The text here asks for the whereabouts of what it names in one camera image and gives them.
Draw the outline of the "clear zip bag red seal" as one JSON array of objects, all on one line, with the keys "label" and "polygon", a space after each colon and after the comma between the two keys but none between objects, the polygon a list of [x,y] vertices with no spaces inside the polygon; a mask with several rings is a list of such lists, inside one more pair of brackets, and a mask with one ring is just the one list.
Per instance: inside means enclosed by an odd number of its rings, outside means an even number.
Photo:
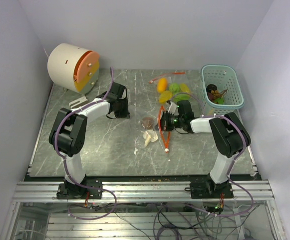
[{"label": "clear zip bag red seal", "polygon": [[167,153],[169,153],[169,142],[170,142],[170,138],[171,138],[171,133],[167,132],[167,131],[160,130],[159,117],[162,116],[162,111],[170,112],[170,107],[167,104],[160,106],[156,115],[153,115],[152,113],[147,112],[144,109],[136,108],[136,113],[135,114],[136,114],[136,117],[137,117],[137,121],[136,122],[140,125],[140,128],[141,128],[140,129],[140,133],[142,135],[142,138],[143,138],[143,133],[147,130],[147,129],[144,129],[142,127],[142,125],[141,125],[142,119],[144,117],[152,117],[155,120],[155,125],[154,125],[154,128],[152,130],[154,130],[157,133],[158,140],[162,141],[163,150],[167,154]]}]

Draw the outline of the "fake brown mushroom cap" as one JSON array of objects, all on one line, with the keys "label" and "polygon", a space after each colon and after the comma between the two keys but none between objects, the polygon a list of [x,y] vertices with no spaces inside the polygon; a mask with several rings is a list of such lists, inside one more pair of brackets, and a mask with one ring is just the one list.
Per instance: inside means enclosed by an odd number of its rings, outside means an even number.
[{"label": "fake brown mushroom cap", "polygon": [[155,120],[150,116],[146,116],[142,119],[141,125],[145,130],[152,130],[155,125]]}]

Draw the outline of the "fake mushroom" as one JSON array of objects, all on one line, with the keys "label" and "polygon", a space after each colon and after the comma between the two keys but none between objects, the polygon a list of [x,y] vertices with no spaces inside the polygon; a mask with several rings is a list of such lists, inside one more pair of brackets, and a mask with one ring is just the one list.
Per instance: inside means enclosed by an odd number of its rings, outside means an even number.
[{"label": "fake mushroom", "polygon": [[148,129],[143,133],[143,138],[145,140],[144,146],[147,147],[149,143],[158,140],[158,135],[154,130]]}]

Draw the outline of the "fake dark purple fruit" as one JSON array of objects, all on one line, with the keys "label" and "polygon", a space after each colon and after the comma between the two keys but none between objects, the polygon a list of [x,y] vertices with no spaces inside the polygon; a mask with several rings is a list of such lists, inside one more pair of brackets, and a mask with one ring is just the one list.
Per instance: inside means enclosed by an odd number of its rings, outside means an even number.
[{"label": "fake dark purple fruit", "polygon": [[214,85],[214,84],[209,84],[209,85],[207,85],[207,87],[206,87],[206,91],[207,91],[208,93],[211,93],[212,91],[216,91],[217,89],[218,89],[217,86]]}]

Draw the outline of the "fake longan bunch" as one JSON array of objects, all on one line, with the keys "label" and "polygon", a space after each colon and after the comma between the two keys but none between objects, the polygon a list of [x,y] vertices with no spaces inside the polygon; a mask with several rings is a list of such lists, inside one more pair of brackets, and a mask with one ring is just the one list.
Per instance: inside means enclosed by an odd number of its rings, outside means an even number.
[{"label": "fake longan bunch", "polygon": [[218,90],[212,90],[210,92],[207,92],[207,96],[210,101],[215,101],[216,99],[222,98],[227,93],[227,91],[227,89],[221,92],[219,92]]}]

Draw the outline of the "teal plastic basket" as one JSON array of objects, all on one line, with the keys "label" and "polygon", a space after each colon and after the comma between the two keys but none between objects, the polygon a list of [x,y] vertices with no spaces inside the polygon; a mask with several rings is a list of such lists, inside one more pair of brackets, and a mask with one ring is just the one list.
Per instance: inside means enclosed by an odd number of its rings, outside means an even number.
[{"label": "teal plastic basket", "polygon": [[[204,115],[224,115],[244,106],[236,72],[227,65],[209,64],[201,68],[198,81],[200,106]],[[207,89],[216,86],[219,95],[211,101]]]}]

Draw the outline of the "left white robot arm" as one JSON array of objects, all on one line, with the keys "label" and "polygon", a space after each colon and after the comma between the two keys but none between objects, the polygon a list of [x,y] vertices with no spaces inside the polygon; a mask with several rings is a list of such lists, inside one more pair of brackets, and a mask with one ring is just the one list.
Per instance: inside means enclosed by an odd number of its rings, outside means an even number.
[{"label": "left white robot arm", "polygon": [[112,82],[110,89],[92,102],[72,110],[61,108],[57,113],[48,140],[64,164],[64,186],[76,199],[84,197],[87,192],[80,156],[87,125],[102,116],[110,119],[111,113],[115,119],[130,118],[127,88],[116,82]]}]

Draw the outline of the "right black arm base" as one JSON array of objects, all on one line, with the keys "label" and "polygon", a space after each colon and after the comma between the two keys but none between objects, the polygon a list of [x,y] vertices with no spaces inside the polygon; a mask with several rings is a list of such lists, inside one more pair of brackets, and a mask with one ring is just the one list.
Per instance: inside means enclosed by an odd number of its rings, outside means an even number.
[{"label": "right black arm base", "polygon": [[232,199],[234,197],[232,185],[226,181],[220,184],[212,180],[191,182],[184,191],[191,194],[192,199]]}]

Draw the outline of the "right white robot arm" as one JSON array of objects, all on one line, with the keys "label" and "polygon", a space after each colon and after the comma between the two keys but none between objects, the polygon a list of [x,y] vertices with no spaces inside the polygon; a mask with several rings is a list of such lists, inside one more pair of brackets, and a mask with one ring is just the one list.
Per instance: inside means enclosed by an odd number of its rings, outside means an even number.
[{"label": "right white robot arm", "polygon": [[251,144],[251,138],[234,112],[225,115],[195,117],[188,100],[169,101],[169,108],[160,107],[157,117],[159,134],[169,151],[170,132],[182,129],[187,134],[211,133],[218,155],[209,173],[205,192],[216,198],[223,191],[222,185],[230,181],[230,173],[237,158]]}]

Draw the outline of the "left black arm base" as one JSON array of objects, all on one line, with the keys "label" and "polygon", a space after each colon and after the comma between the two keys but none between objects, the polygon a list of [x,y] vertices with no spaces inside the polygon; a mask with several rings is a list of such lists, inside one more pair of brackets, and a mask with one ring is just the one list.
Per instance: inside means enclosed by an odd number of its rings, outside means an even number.
[{"label": "left black arm base", "polygon": [[58,200],[79,200],[86,199],[87,197],[92,200],[101,199],[103,191],[99,189],[102,188],[100,182],[85,180],[82,184],[92,187],[92,189],[84,188],[64,180],[63,183],[58,186],[56,198]]}]

